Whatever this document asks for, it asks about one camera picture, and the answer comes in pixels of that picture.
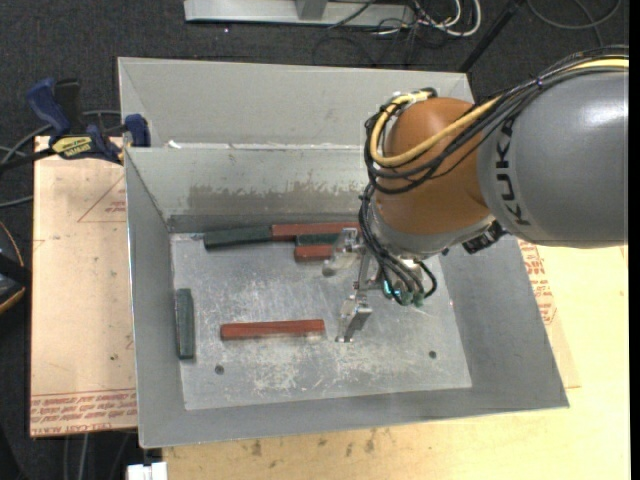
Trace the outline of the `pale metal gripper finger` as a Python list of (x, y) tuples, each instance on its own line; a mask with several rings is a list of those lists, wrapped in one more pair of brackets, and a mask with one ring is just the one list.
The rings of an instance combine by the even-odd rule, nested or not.
[(332, 246), (329, 258), (323, 262), (322, 274), (325, 277), (336, 276), (359, 260), (364, 250), (360, 230), (356, 227), (343, 228)]
[(338, 332), (335, 341), (350, 343), (357, 331), (361, 331), (373, 310), (365, 295), (351, 295), (342, 304), (339, 313)]

